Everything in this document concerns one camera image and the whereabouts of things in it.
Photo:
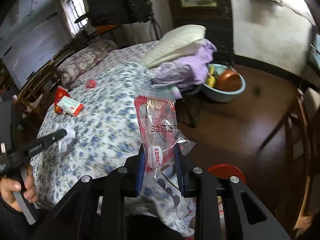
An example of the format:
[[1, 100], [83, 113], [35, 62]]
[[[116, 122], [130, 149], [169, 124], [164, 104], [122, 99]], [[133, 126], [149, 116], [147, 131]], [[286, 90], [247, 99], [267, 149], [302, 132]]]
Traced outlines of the left human hand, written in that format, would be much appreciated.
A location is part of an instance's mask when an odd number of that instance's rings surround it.
[[[23, 193], [25, 199], [30, 203], [34, 204], [38, 201], [39, 195], [36, 191], [36, 186], [34, 184], [33, 168], [30, 164], [26, 166], [27, 178], [24, 181], [25, 191]], [[22, 212], [15, 196], [14, 192], [20, 192], [22, 186], [19, 181], [2, 177], [1, 178], [1, 196], [3, 200], [14, 210]]]

